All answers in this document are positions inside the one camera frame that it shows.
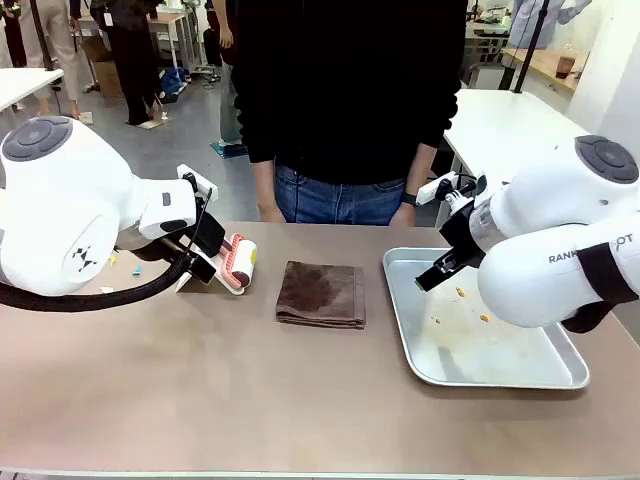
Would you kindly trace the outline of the plastic cup with brown drink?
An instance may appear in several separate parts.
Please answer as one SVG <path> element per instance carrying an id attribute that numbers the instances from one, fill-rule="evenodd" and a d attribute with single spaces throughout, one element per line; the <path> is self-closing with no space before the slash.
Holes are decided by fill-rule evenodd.
<path id="1" fill-rule="evenodd" d="M 575 65 L 576 58 L 577 54 L 573 49 L 573 46 L 571 44 L 566 44 L 560 51 L 555 77 L 562 80 L 566 79 Z"/>

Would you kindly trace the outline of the large white side table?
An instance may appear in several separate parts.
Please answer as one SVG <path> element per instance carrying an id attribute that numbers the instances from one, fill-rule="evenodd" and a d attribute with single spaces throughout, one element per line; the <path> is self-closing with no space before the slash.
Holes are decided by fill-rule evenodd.
<path id="1" fill-rule="evenodd" d="M 609 185 L 577 153 L 587 130 L 532 94 L 462 89 L 445 139 L 453 169 L 485 177 L 498 229 L 512 237 L 632 213 L 637 184 Z"/>

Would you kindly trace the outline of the white folded stand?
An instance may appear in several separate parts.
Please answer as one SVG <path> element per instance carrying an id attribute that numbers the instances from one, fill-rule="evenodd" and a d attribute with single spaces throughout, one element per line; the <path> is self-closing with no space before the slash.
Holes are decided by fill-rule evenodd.
<path id="1" fill-rule="evenodd" d="M 201 252 L 197 252 L 198 256 L 196 258 L 208 258 L 209 262 L 215 266 L 217 265 L 217 261 L 215 260 L 215 257 L 209 258 L 206 257 L 204 254 L 202 254 Z M 177 286 L 175 288 L 175 292 L 179 292 L 180 290 L 184 289 L 186 287 L 187 284 L 192 283 L 193 281 L 199 282 L 196 278 L 193 277 L 193 273 L 192 272 L 187 272 L 185 274 L 183 274 L 180 279 L 178 280 Z M 206 286 L 210 286 L 212 283 L 219 283 L 220 285 L 223 286 L 223 284 L 216 278 L 216 273 L 215 273 L 215 277 L 214 279 L 210 282 L 209 285 Z"/>

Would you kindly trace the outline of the silver metal tray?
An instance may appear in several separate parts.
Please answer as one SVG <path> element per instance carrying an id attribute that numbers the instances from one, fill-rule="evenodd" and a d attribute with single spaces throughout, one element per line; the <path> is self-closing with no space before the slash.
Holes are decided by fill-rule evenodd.
<path id="1" fill-rule="evenodd" d="M 558 325 L 523 329 L 494 316 L 479 295 L 476 269 L 466 267 L 433 290 L 421 290 L 415 279 L 444 252 L 399 247 L 383 256 L 405 357 L 418 378 L 449 387 L 580 390 L 589 385 L 589 368 L 567 333 Z M 482 314 L 490 321 L 482 321 Z"/>

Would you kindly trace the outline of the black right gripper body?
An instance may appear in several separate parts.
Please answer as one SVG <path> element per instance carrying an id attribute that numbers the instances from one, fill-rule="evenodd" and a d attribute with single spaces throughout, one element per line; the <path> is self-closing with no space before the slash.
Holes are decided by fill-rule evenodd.
<path id="1" fill-rule="evenodd" d="M 480 267 L 485 252 L 478 246 L 471 233 L 470 218 L 473 211 L 473 201 L 469 200 L 452 213 L 440 229 L 441 236 L 451 246 L 451 249 L 438 260 L 441 270 Z"/>

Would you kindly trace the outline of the person's left forearm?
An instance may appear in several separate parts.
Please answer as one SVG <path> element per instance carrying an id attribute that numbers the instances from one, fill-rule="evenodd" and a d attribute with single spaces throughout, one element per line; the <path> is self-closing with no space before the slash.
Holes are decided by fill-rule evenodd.
<path id="1" fill-rule="evenodd" d="M 432 173 L 432 163 L 436 157 L 437 149 L 425 144 L 419 144 L 411 163 L 406 178 L 405 192 L 416 196 L 419 189 L 424 186 Z"/>

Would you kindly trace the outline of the person in black sweater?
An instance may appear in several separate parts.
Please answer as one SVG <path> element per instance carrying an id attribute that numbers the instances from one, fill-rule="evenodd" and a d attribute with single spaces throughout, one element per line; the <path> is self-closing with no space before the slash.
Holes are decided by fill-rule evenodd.
<path id="1" fill-rule="evenodd" d="M 252 163 L 333 184 L 407 176 L 457 113 L 466 0 L 237 0 Z"/>

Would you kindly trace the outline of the wooden desk with white legs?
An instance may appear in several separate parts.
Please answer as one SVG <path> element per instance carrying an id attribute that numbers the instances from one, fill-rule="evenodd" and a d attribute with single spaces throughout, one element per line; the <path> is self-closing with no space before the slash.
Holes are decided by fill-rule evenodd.
<path id="1" fill-rule="evenodd" d="M 173 67 L 190 70 L 192 51 L 187 14 L 159 12 L 156 18 L 148 20 L 150 32 L 168 44 Z"/>

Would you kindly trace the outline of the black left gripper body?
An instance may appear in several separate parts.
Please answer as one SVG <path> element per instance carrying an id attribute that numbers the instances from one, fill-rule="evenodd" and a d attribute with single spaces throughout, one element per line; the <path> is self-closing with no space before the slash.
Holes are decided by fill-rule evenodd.
<path id="1" fill-rule="evenodd" d="M 196 223 L 193 227 L 193 243 L 207 256 L 216 256 L 225 239 L 223 226 L 206 210 L 205 200 L 196 199 Z"/>

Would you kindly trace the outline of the blue plastic bag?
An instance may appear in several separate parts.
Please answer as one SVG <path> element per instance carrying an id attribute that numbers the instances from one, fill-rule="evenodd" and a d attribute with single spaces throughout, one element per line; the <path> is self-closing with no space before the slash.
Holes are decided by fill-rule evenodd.
<path id="1" fill-rule="evenodd" d="M 190 82 L 190 72 L 181 67 L 170 67 L 159 73 L 162 100 L 174 100 Z"/>

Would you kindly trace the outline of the person's blue jeans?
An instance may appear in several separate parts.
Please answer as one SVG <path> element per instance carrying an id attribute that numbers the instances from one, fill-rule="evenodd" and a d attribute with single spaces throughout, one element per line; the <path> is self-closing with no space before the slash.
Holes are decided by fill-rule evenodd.
<path id="1" fill-rule="evenodd" d="M 274 190 L 288 223 L 387 226 L 401 204 L 405 180 L 330 184 L 277 166 Z"/>

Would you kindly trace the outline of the bystander in blue jeans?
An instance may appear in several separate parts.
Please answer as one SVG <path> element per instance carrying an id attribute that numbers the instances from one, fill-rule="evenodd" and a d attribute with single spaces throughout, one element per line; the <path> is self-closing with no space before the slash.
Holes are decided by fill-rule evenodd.
<path id="1" fill-rule="evenodd" d="M 217 34 L 222 60 L 219 140 L 242 143 L 235 107 L 237 92 L 232 80 L 237 44 L 236 0 L 205 0 L 205 9 L 210 28 Z"/>

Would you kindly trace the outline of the brown cloth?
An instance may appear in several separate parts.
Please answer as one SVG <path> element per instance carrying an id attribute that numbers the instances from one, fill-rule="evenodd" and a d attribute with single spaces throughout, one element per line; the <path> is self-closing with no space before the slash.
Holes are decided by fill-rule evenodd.
<path id="1" fill-rule="evenodd" d="M 362 330 L 366 326 L 364 271 L 288 261 L 275 314 L 280 323 Z"/>

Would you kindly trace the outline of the bystander in black trousers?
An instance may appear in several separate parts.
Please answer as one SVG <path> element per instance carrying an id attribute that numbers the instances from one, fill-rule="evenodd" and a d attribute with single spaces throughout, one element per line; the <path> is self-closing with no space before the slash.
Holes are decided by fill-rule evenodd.
<path id="1" fill-rule="evenodd" d="M 128 124 L 149 121 L 160 92 L 147 17 L 162 0 L 92 0 L 91 13 L 106 33 L 128 108 Z"/>

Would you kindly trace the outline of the pink handled white lint roller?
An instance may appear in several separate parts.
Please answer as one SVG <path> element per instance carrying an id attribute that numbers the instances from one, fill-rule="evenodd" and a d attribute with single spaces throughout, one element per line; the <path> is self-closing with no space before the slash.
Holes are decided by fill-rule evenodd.
<path id="1" fill-rule="evenodd" d="M 225 238 L 215 257 L 216 278 L 234 295 L 250 285 L 257 261 L 257 245 L 239 233 Z"/>

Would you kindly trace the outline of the brown cardboard box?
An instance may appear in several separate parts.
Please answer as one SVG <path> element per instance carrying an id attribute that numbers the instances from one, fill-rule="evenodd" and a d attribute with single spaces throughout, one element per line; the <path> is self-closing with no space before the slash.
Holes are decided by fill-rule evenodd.
<path id="1" fill-rule="evenodd" d="M 105 98 L 123 97 L 113 54 L 103 39 L 100 36 L 88 37 L 82 41 L 82 46 L 101 95 Z"/>

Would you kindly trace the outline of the person's right forearm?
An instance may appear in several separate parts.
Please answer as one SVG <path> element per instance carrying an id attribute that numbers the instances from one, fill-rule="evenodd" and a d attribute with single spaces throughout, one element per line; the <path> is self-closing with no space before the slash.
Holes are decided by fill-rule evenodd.
<path id="1" fill-rule="evenodd" d="M 256 201 L 261 210 L 270 209 L 276 204 L 274 191 L 274 162 L 263 161 L 253 164 L 256 189 Z"/>

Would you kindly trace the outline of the wooden top table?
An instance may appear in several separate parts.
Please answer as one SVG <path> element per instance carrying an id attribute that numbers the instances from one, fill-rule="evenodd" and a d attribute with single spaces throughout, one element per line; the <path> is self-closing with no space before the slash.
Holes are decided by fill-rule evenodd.
<path id="1" fill-rule="evenodd" d="M 527 51 L 524 49 L 503 48 L 502 63 L 505 67 L 515 68 L 519 71 L 524 64 Z M 580 80 L 581 72 L 589 56 L 576 53 L 576 58 L 570 73 L 566 78 L 556 77 L 556 67 L 560 59 L 560 52 L 556 50 L 535 50 L 529 64 L 527 77 L 539 77 L 542 82 L 553 86 L 559 91 L 573 94 Z"/>

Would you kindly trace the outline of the person's left hand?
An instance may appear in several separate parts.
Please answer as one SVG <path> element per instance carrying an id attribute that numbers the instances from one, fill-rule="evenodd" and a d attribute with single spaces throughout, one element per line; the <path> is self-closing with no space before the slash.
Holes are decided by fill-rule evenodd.
<path id="1" fill-rule="evenodd" d="M 390 227 L 411 228 L 416 226 L 416 208 L 402 203 L 389 222 Z"/>

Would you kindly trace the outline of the black vertical pole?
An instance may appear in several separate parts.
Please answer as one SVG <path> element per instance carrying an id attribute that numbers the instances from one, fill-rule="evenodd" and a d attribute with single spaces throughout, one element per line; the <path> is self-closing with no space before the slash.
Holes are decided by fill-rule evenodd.
<path id="1" fill-rule="evenodd" d="M 53 71 L 53 62 L 49 53 L 48 45 L 45 39 L 44 30 L 41 24 L 40 14 L 38 10 L 37 0 L 30 0 L 30 7 L 36 30 L 39 46 L 42 52 L 43 64 L 46 71 Z"/>
<path id="2" fill-rule="evenodd" d="M 542 31 L 543 25 L 544 25 L 544 20 L 547 16 L 548 13 L 548 6 L 549 6 L 550 0 L 543 0 L 543 3 L 541 5 L 540 11 L 539 11 L 539 15 L 538 15 L 538 19 L 535 25 L 535 28 L 532 32 L 531 35 L 531 40 L 529 42 L 529 47 L 527 49 L 527 53 L 525 55 L 525 59 L 521 65 L 521 69 L 520 69 L 520 74 L 518 77 L 518 80 L 515 84 L 515 87 L 513 89 L 513 92 L 515 94 L 521 94 L 522 93 L 522 89 L 523 89 L 523 85 L 529 70 L 529 66 L 531 64 L 534 52 L 536 50 L 537 47 L 537 43 L 539 40 L 539 36 L 540 33 Z"/>

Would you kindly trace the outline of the small white side table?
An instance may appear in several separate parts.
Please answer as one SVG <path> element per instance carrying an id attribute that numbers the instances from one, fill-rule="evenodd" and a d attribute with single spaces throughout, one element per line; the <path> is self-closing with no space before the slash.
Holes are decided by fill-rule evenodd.
<path id="1" fill-rule="evenodd" d="M 35 91 L 48 86 L 64 75 L 61 69 L 2 68 L 0 69 L 0 112 Z"/>

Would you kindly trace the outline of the blue floor mat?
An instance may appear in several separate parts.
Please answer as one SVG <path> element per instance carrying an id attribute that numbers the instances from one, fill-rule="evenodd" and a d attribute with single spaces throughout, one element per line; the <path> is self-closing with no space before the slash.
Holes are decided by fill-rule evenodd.
<path id="1" fill-rule="evenodd" d="M 247 148 L 242 143 L 228 143 L 218 140 L 211 143 L 211 147 L 223 159 L 236 158 L 247 154 Z"/>

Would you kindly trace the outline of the bystander in beige trousers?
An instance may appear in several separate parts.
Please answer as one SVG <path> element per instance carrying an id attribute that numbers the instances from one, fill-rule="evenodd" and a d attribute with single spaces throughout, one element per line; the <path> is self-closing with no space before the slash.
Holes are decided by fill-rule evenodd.
<path id="1" fill-rule="evenodd" d="M 63 81 L 71 102 L 71 116 L 78 120 L 80 110 L 79 60 L 74 48 L 70 14 L 67 0 L 35 0 L 40 25 L 48 35 L 60 68 L 64 72 Z M 21 36 L 29 68 L 44 66 L 43 51 L 39 42 L 30 0 L 20 0 L 19 17 Z"/>

